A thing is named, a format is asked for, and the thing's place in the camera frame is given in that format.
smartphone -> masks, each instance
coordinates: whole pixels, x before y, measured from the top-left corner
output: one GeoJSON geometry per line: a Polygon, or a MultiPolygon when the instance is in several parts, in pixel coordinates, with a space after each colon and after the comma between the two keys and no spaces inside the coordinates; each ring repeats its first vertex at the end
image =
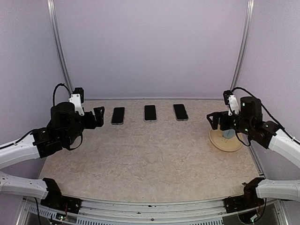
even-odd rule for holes
{"type": "Polygon", "coordinates": [[[157,121],[155,105],[145,105],[144,108],[144,120],[146,122],[157,121]]]}
{"type": "Polygon", "coordinates": [[[123,124],[124,123],[125,108],[118,107],[113,109],[112,124],[123,124]]]}
{"type": "Polygon", "coordinates": [[[183,104],[174,104],[173,108],[176,115],[176,120],[188,120],[187,111],[183,104]]]}

black cable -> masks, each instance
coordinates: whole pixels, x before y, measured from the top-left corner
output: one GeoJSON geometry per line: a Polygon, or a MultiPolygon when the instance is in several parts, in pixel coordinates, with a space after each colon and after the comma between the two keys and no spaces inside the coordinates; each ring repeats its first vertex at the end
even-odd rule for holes
{"type": "Polygon", "coordinates": [[[56,85],[56,87],[54,88],[54,91],[53,91],[53,96],[52,96],[53,106],[55,106],[55,93],[56,93],[56,90],[58,89],[58,87],[65,87],[68,91],[69,98],[71,97],[71,92],[70,92],[69,88],[64,83],[59,83],[58,85],[56,85]]]}
{"type": "Polygon", "coordinates": [[[34,198],[36,200],[36,204],[37,204],[37,216],[38,216],[38,222],[39,222],[39,225],[42,225],[42,222],[41,222],[41,217],[39,215],[39,209],[38,209],[38,200],[37,198],[34,198]]]}
{"type": "MultiPolygon", "coordinates": [[[[233,89],[231,90],[231,92],[234,92],[235,90],[243,90],[244,92],[246,92],[246,93],[249,94],[250,96],[252,96],[252,97],[254,97],[254,98],[257,98],[257,97],[255,97],[253,94],[251,94],[249,91],[247,91],[247,90],[244,89],[244,88],[241,88],[241,87],[235,87],[235,88],[233,88],[233,89]]],[[[274,121],[279,125],[280,129],[282,129],[283,132],[284,132],[290,139],[292,139],[295,143],[297,143],[298,145],[300,145],[300,142],[297,141],[296,139],[294,139],[294,138],[293,138],[293,137],[285,130],[284,126],[282,126],[282,124],[281,124],[277,119],[275,119],[274,116],[272,116],[272,114],[267,110],[267,108],[263,105],[263,103],[262,103],[262,107],[263,107],[263,109],[266,111],[266,113],[272,118],[272,120],[274,120],[274,121]]]]}
{"type": "Polygon", "coordinates": [[[245,143],[239,138],[239,136],[238,136],[238,134],[237,134],[236,131],[235,131],[235,136],[238,138],[238,140],[239,140],[240,142],[242,142],[243,145],[245,145],[245,146],[247,146],[247,147],[251,146],[251,141],[249,141],[249,139],[248,139],[249,144],[245,144],[245,143]]]}
{"type": "Polygon", "coordinates": [[[80,134],[80,138],[81,138],[80,144],[76,148],[67,148],[67,150],[72,151],[72,150],[78,149],[81,146],[81,144],[83,143],[83,134],[82,133],[80,134]]]}
{"type": "Polygon", "coordinates": [[[2,146],[2,147],[0,147],[0,150],[1,149],[4,149],[4,148],[7,148],[7,147],[10,147],[10,146],[13,146],[13,145],[15,145],[15,144],[17,144],[17,143],[19,143],[21,140],[23,140],[28,134],[30,134],[32,131],[34,131],[35,129],[33,129],[33,130],[31,130],[31,131],[28,131],[23,137],[21,137],[19,140],[17,140],[16,142],[13,142],[13,143],[10,143],[10,144],[8,144],[8,145],[5,145],[5,146],[2,146]]]}
{"type": "Polygon", "coordinates": [[[264,199],[264,207],[263,207],[262,213],[261,213],[261,215],[259,216],[259,218],[258,218],[257,220],[254,221],[255,223],[263,217],[263,214],[264,214],[264,212],[265,212],[265,210],[266,210],[266,206],[267,206],[267,198],[264,199]]]}

wire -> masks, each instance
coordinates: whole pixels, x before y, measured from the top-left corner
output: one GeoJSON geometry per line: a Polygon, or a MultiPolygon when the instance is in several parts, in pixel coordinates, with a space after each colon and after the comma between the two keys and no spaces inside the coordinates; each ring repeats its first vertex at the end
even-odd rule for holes
{"type": "MultiPolygon", "coordinates": [[[[244,88],[241,88],[241,87],[235,87],[235,88],[233,88],[233,89],[231,90],[231,92],[234,92],[235,90],[243,90],[244,92],[246,92],[246,93],[249,94],[250,96],[252,96],[252,97],[254,97],[254,98],[257,98],[257,97],[255,97],[253,94],[251,94],[249,91],[247,91],[247,90],[244,89],[244,88]]],[[[274,121],[279,125],[280,129],[282,129],[283,132],[284,132],[290,139],[292,139],[295,143],[297,143],[298,145],[300,145],[300,142],[297,141],[296,139],[294,139],[294,138],[293,138],[293,137],[285,130],[284,126],[282,126],[282,124],[281,124],[277,119],[275,119],[274,116],[272,116],[272,114],[267,110],[267,108],[263,105],[263,103],[262,103],[262,107],[263,107],[263,109],[266,111],[266,113],[272,118],[272,120],[274,120],[274,121]]]]}
{"type": "Polygon", "coordinates": [[[36,204],[37,204],[37,217],[38,217],[38,222],[39,222],[39,225],[42,225],[42,222],[41,222],[41,217],[39,215],[39,209],[38,209],[38,200],[37,198],[34,198],[36,200],[36,204]]]}
{"type": "Polygon", "coordinates": [[[264,207],[263,207],[262,213],[260,214],[259,218],[254,221],[255,223],[263,217],[263,214],[266,210],[266,206],[267,206],[267,198],[264,199],[264,207]]]}
{"type": "Polygon", "coordinates": [[[239,138],[239,136],[238,136],[238,134],[237,134],[236,131],[235,131],[235,136],[238,138],[238,140],[239,140],[240,142],[242,142],[243,145],[245,145],[245,146],[247,146],[247,147],[251,146],[251,141],[248,139],[249,144],[245,144],[245,143],[239,138]]]}
{"type": "Polygon", "coordinates": [[[0,147],[0,150],[1,150],[1,149],[4,149],[4,148],[7,148],[7,147],[10,147],[10,146],[13,146],[13,145],[19,143],[21,140],[23,140],[27,135],[29,135],[29,134],[30,134],[32,131],[34,131],[34,130],[36,130],[36,129],[33,129],[33,130],[31,130],[31,131],[28,131],[28,132],[27,132],[23,137],[21,137],[19,140],[15,141],[15,142],[13,142],[13,143],[10,143],[10,144],[8,144],[8,145],[5,145],[5,146],[0,147]]]}
{"type": "Polygon", "coordinates": [[[56,87],[54,88],[54,91],[53,91],[53,96],[52,96],[53,106],[55,106],[55,94],[56,94],[56,90],[60,86],[61,87],[65,87],[67,89],[68,94],[69,94],[69,98],[71,97],[71,92],[70,92],[69,88],[64,83],[59,83],[58,85],[56,85],[56,87]]]}

black mounting bracket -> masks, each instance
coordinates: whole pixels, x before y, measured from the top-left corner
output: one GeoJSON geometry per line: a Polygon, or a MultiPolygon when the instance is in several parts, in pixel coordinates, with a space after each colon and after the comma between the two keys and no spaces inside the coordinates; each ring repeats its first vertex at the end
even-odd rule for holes
{"type": "Polygon", "coordinates": [[[41,200],[41,205],[63,212],[79,213],[81,199],[63,196],[53,179],[43,178],[43,181],[47,185],[48,195],[41,200]]]}
{"type": "Polygon", "coordinates": [[[258,198],[255,188],[258,186],[258,183],[264,178],[257,177],[250,181],[248,184],[245,184],[244,194],[234,197],[228,197],[224,199],[224,205],[227,213],[237,212],[241,210],[248,210],[255,208],[259,205],[264,204],[262,198],[258,198]]]}

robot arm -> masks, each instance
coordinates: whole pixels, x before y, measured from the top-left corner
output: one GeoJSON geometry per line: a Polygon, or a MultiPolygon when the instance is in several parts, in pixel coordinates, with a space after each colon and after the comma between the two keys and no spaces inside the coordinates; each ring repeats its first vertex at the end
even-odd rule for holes
{"type": "MultiPolygon", "coordinates": [[[[224,92],[229,111],[213,112],[207,115],[212,129],[233,129],[243,133],[248,141],[256,141],[266,149],[277,152],[300,168],[300,145],[284,128],[273,121],[263,121],[262,103],[259,99],[242,97],[241,109],[236,109],[235,96],[230,90],[224,92]]],[[[245,184],[244,195],[225,199],[227,212],[249,209],[262,205],[263,198],[277,198],[300,201],[300,180],[268,180],[255,178],[245,184]]]]}
{"type": "MultiPolygon", "coordinates": [[[[22,138],[0,145],[0,169],[29,159],[45,158],[63,148],[71,148],[77,137],[83,138],[84,129],[95,129],[104,124],[104,107],[85,112],[83,89],[76,88],[68,102],[51,108],[51,120],[46,127],[34,129],[22,138]]],[[[0,193],[42,199],[41,204],[58,210],[78,213],[80,199],[63,196],[53,179],[38,180],[10,176],[0,172],[0,193]]]]}

